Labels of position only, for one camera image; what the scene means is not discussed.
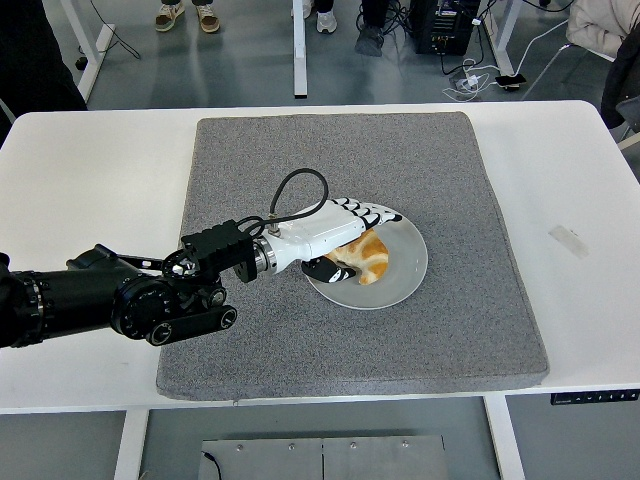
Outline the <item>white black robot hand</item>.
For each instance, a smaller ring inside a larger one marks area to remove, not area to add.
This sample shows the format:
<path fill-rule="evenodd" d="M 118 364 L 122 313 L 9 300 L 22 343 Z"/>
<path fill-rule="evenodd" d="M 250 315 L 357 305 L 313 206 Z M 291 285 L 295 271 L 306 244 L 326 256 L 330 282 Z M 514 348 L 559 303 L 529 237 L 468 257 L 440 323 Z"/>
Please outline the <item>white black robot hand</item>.
<path fill-rule="evenodd" d="M 374 228 L 402 216 L 383 206 L 349 198 L 326 201 L 317 212 L 282 222 L 279 233 L 265 233 L 267 268 L 279 273 L 299 260 L 303 273 L 323 283 L 357 276 L 370 285 L 387 271 L 389 252 Z"/>

